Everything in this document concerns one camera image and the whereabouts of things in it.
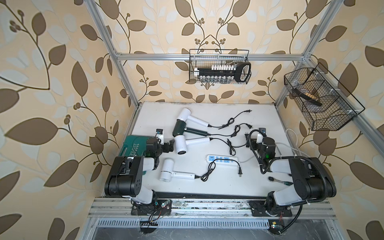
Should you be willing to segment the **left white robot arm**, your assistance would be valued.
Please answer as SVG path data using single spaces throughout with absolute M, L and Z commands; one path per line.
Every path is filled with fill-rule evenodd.
M 174 145 L 174 140 L 165 142 L 160 137 L 127 136 L 107 177 L 105 195 L 128 198 L 138 205 L 155 205 L 156 192 L 144 187 L 143 174 L 156 170 L 160 156 L 173 152 Z

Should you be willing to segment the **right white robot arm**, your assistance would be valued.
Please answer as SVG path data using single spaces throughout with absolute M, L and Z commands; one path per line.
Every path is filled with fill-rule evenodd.
M 277 215 L 284 208 L 319 203 L 337 194 L 330 174 L 318 158 L 304 156 L 276 156 L 276 142 L 261 130 L 252 130 L 247 146 L 256 157 L 262 175 L 281 173 L 292 177 L 292 185 L 268 193 L 262 209 Z

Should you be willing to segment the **white blue power strip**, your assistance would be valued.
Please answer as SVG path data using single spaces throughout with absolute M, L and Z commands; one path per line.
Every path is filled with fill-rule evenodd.
M 208 163 L 214 162 L 217 165 L 236 166 L 238 158 L 234 156 L 207 155 L 206 161 Z

